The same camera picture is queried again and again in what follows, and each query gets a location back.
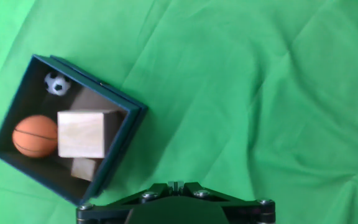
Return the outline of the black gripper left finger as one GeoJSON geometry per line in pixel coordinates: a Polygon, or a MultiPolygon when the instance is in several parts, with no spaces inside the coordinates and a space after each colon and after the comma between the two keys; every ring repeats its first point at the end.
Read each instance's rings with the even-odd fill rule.
{"type": "Polygon", "coordinates": [[[150,188],[122,198],[116,202],[97,206],[85,203],[76,209],[77,224],[119,223],[125,220],[130,211],[139,205],[172,196],[175,192],[175,182],[153,184],[150,188]]]}

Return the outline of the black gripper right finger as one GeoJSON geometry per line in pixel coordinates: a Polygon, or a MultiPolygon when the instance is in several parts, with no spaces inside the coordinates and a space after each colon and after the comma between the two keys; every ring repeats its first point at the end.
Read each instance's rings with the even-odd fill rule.
{"type": "Polygon", "coordinates": [[[176,182],[176,195],[211,202],[221,208],[229,223],[275,223],[275,201],[269,198],[245,201],[198,182],[176,182]]]}

